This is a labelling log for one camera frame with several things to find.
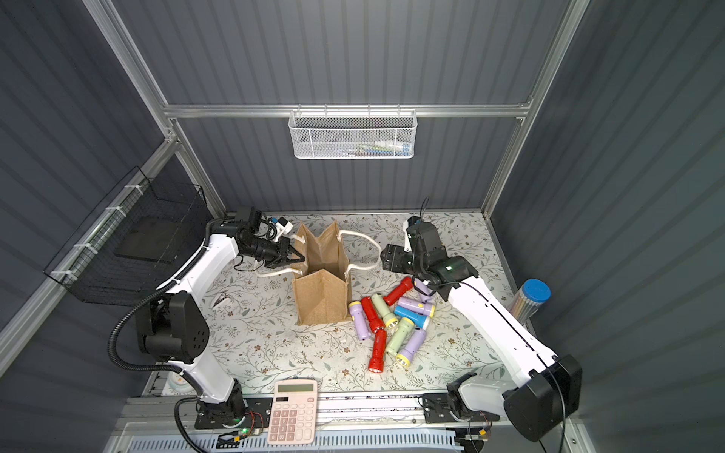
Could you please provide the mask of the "brown paper tote bag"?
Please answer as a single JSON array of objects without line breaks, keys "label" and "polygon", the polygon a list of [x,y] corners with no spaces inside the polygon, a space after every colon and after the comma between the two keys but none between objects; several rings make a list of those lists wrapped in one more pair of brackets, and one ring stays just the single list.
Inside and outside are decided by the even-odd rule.
[{"label": "brown paper tote bag", "polygon": [[271,274],[273,277],[293,275],[293,296],[300,326],[349,321],[349,303],[353,301],[352,272],[372,270],[381,262],[380,257],[372,264],[351,262],[345,249],[346,235],[365,239],[381,252],[381,246],[373,238],[358,231],[343,230],[336,222],[319,235],[301,225],[294,235],[294,246],[305,260]]}]

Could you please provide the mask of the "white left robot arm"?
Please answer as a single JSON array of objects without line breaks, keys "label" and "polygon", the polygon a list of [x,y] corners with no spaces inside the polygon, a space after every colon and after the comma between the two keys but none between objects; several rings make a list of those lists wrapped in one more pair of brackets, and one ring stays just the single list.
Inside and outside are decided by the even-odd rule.
[{"label": "white left robot arm", "polygon": [[251,258],[268,269],[305,260],[288,234],[292,223],[253,213],[249,220],[211,220],[199,249],[135,315],[141,351],[188,381],[207,404],[228,404],[241,391],[209,349],[210,327],[203,298],[236,258]]}]

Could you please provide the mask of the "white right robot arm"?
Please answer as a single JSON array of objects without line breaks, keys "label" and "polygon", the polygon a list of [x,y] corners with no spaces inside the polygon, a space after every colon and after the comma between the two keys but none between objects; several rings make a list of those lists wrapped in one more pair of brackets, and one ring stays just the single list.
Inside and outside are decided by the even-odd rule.
[{"label": "white right robot arm", "polygon": [[381,251],[384,270],[410,275],[427,284],[460,311],[492,347],[513,383],[479,377],[464,379],[454,391],[470,411],[508,418],[527,440],[537,442],[576,413],[583,368],[572,356],[559,356],[521,325],[493,296],[484,279],[463,257],[447,256],[443,247],[427,258],[401,245]]}]

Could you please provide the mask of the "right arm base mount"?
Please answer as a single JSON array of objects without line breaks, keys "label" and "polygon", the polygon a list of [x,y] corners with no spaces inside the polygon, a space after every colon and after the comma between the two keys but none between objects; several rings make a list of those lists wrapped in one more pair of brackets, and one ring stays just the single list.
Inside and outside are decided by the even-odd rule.
[{"label": "right arm base mount", "polygon": [[453,422],[473,422],[492,424],[500,421],[500,416],[486,411],[471,411],[458,396],[450,393],[428,393],[417,398],[423,410],[425,421],[429,424]]}]

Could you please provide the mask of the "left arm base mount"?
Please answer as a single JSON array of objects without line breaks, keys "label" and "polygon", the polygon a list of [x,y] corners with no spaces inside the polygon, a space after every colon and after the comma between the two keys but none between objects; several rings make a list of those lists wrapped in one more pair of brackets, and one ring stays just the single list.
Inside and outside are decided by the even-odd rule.
[{"label": "left arm base mount", "polygon": [[273,398],[245,398],[242,409],[232,409],[225,404],[200,402],[196,405],[194,427],[197,430],[262,430],[269,426],[272,404]]}]

